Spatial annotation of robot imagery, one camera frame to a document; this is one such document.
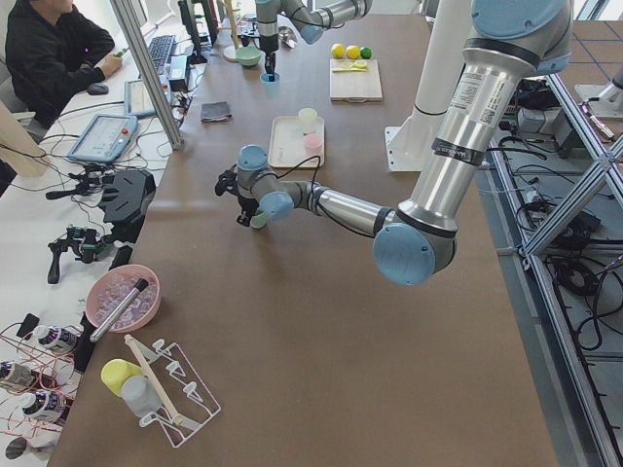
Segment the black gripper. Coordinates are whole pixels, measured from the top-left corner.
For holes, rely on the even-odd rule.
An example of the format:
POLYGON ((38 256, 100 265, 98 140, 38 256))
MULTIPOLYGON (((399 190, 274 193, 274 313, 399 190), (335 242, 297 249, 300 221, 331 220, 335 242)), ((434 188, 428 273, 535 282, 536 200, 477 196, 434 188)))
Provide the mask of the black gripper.
POLYGON ((275 53, 278 50, 277 21, 260 18, 248 19, 242 37, 253 41, 255 46, 265 55, 265 74, 267 78, 275 77, 275 53))
POLYGON ((241 212, 237 217, 237 222, 244 227, 248 227, 249 214, 256 213, 256 210, 258 209, 258 202, 254 198, 248 198, 240 193, 237 166, 235 164, 218 176, 218 181, 215 184, 214 191, 218 197, 228 193, 237 198, 241 209, 241 212))

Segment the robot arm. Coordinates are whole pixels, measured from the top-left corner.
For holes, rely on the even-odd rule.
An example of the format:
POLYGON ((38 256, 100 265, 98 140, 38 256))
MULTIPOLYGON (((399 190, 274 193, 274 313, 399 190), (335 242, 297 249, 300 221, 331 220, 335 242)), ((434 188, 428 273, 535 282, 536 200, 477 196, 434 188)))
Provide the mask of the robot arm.
POLYGON ((240 149, 216 183, 238 199, 238 221, 257 213, 276 221, 304 208, 371 237, 378 270, 412 286, 444 269, 456 253, 456 214, 517 85, 562 71, 569 62, 569 1, 442 1, 421 74, 421 90, 440 86, 439 129, 412 194, 390 209, 326 188, 286 181, 259 146, 240 149))
POLYGON ((278 20, 283 15, 290 20, 307 44, 317 42, 325 30, 347 21, 364 18, 373 5, 368 0, 337 1, 327 7, 311 10, 299 0, 256 0, 255 13, 259 31, 259 49, 265 54, 265 71, 275 80, 278 51, 278 20))

